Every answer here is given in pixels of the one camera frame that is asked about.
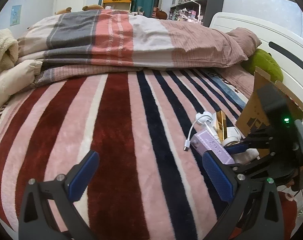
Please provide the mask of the folded striped quilt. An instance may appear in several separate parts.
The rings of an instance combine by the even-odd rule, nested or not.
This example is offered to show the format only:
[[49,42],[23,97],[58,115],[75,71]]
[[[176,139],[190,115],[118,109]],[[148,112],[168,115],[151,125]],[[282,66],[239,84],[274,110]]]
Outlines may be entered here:
[[46,17],[18,39],[18,62],[44,70],[76,65],[226,68],[247,60],[237,41],[200,24],[89,10]]

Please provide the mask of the yellow side table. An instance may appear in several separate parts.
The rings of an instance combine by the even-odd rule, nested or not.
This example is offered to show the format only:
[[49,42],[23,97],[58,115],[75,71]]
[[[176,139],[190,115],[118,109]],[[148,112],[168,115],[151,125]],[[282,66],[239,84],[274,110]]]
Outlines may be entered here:
[[102,0],[101,6],[104,9],[114,9],[114,10],[131,12],[132,1],[131,0]]

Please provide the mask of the striped plush blanket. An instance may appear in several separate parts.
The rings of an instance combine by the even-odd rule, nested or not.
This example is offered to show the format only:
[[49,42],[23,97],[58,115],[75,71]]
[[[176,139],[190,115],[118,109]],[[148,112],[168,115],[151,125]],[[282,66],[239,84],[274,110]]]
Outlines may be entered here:
[[0,108],[0,224],[18,236],[29,179],[66,174],[89,150],[100,165],[75,203],[98,239],[203,239],[225,209],[196,150],[197,113],[232,126],[247,99],[214,72],[110,73],[45,85]]

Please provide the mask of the white bed headboard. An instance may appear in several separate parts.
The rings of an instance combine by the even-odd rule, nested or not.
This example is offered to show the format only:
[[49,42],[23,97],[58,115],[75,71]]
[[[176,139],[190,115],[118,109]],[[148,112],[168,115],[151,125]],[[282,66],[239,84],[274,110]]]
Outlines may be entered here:
[[262,42],[258,48],[271,54],[282,70],[280,87],[296,96],[303,111],[303,38],[269,21],[229,12],[216,13],[209,27],[225,33],[245,28],[256,34]]

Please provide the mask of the cream fleece blanket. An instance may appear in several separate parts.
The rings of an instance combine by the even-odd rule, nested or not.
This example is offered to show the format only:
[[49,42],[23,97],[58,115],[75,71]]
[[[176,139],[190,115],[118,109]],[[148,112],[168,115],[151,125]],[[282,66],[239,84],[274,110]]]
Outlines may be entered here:
[[0,73],[11,69],[18,60],[18,41],[9,29],[0,30]]

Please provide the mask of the white charger with cable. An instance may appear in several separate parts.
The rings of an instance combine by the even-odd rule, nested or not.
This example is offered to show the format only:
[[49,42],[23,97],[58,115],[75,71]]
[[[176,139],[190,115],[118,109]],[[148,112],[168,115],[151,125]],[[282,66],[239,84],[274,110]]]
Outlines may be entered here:
[[195,115],[195,121],[192,123],[186,141],[184,142],[184,151],[188,151],[190,149],[190,141],[192,137],[192,130],[198,124],[202,127],[202,129],[208,129],[215,139],[220,142],[220,144],[225,146],[230,146],[241,141],[241,134],[236,127],[227,127],[227,138],[224,141],[220,141],[218,134],[216,132],[216,113],[210,113],[208,111],[204,111],[202,113],[197,113]]

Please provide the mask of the purple travel box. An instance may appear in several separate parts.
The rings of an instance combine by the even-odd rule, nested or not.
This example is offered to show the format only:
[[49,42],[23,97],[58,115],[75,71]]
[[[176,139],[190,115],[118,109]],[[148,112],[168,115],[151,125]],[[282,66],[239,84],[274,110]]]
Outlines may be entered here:
[[192,136],[190,144],[201,156],[207,151],[212,151],[223,164],[235,164],[234,159],[208,129],[204,129]]

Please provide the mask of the pink striped pillow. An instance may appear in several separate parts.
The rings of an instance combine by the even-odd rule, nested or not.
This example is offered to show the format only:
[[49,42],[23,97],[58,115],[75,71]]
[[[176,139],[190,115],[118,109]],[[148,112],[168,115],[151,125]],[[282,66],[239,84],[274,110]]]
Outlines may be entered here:
[[227,34],[239,44],[247,57],[251,57],[262,44],[262,41],[257,35],[246,28],[237,27],[236,29],[227,32]]

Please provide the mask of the brown cardboard box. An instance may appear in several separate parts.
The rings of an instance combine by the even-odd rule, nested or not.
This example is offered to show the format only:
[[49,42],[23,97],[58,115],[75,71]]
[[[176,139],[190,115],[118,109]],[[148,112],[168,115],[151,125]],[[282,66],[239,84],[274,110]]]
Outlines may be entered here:
[[280,81],[272,82],[271,76],[257,67],[253,93],[236,121],[237,128],[248,136],[269,125],[287,128],[297,119],[303,124],[303,101],[298,94]]

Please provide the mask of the blue wall poster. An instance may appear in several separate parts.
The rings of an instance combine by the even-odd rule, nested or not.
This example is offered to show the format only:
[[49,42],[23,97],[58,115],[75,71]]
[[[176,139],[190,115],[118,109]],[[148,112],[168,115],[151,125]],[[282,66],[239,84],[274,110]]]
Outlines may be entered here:
[[21,15],[21,5],[12,6],[9,25],[10,26],[19,25],[20,15]]

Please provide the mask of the gold rectangular box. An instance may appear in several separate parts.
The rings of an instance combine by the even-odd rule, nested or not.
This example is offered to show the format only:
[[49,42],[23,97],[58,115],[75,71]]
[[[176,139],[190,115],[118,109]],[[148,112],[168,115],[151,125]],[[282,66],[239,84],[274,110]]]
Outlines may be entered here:
[[226,114],[223,111],[216,112],[216,132],[220,141],[227,138]]

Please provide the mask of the grey bookshelf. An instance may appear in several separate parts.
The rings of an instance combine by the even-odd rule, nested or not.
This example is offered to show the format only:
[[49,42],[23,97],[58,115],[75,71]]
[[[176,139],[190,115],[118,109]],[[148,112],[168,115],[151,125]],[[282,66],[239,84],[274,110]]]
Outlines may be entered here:
[[209,27],[213,16],[222,11],[224,0],[173,0],[168,18],[173,21],[191,18]]

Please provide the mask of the brown plush bear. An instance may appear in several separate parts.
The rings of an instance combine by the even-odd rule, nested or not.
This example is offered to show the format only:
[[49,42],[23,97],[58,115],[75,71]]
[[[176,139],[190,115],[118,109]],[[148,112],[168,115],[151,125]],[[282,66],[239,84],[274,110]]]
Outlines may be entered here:
[[82,8],[83,11],[88,10],[103,10],[104,8],[101,5],[98,4],[92,4],[92,5],[86,5]]

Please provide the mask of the green plush toy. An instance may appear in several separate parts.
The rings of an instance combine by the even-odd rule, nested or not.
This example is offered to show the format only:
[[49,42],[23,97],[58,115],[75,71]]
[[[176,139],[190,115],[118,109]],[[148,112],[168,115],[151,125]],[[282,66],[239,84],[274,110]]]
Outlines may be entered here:
[[284,76],[279,64],[270,53],[262,49],[257,48],[254,54],[251,55],[247,61],[243,61],[240,65],[244,70],[252,75],[254,75],[256,67],[258,67],[270,75],[272,82],[283,82]]

